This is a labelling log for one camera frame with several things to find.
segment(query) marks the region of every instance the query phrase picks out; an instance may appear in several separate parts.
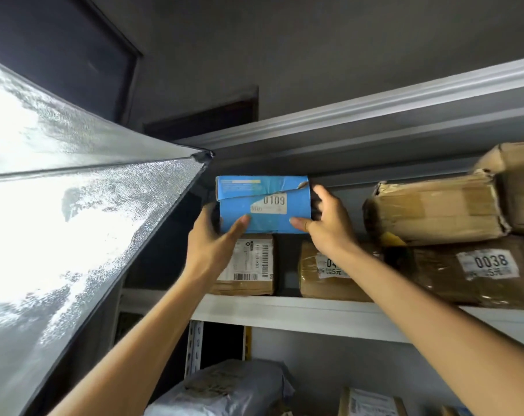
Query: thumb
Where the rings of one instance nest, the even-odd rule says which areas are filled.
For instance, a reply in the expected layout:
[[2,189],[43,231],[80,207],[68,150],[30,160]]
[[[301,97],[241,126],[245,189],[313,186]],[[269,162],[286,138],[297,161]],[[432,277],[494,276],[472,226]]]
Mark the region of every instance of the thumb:
[[241,237],[241,235],[248,228],[249,223],[250,223],[249,215],[244,215],[244,216],[239,217],[237,221],[233,223],[233,226],[231,226],[230,230],[228,230],[228,232],[224,235],[224,238],[233,241],[233,243],[236,243],[237,240]]
[[310,225],[314,223],[312,219],[306,219],[304,217],[291,217],[289,222],[291,222],[293,228],[308,233],[310,232]]

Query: person's right arm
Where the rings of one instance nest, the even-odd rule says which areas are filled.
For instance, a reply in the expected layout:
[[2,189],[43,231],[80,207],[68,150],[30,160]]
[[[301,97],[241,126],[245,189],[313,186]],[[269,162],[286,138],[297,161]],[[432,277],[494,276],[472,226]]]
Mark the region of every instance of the person's right arm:
[[364,252],[341,201],[314,187],[321,220],[293,218],[383,309],[475,416],[524,416],[524,346]]

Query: blue cardboard box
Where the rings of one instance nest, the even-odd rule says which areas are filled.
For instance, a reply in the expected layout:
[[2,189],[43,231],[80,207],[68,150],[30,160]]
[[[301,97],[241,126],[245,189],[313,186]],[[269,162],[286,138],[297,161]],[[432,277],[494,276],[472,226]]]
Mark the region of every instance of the blue cardboard box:
[[235,221],[250,215],[246,233],[303,233],[289,219],[311,216],[307,176],[236,176],[216,178],[222,232]]

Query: plastic mailing bag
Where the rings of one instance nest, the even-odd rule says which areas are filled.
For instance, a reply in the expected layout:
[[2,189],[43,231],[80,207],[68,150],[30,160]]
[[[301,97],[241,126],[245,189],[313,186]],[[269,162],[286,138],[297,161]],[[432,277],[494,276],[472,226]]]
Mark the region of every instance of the plastic mailing bag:
[[210,160],[0,66],[1,416],[25,409]]
[[273,362],[230,359],[195,372],[149,405],[144,416],[263,416],[292,396]]

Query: person's left hand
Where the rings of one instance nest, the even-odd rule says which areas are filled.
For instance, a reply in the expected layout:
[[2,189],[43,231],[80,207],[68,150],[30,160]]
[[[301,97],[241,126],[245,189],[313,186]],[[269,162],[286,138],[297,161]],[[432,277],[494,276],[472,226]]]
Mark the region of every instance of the person's left hand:
[[244,215],[227,233],[218,235],[210,219],[214,207],[215,203],[203,207],[189,233],[187,260],[183,271],[192,276],[205,278],[210,286],[229,264],[237,240],[250,223],[250,216]]

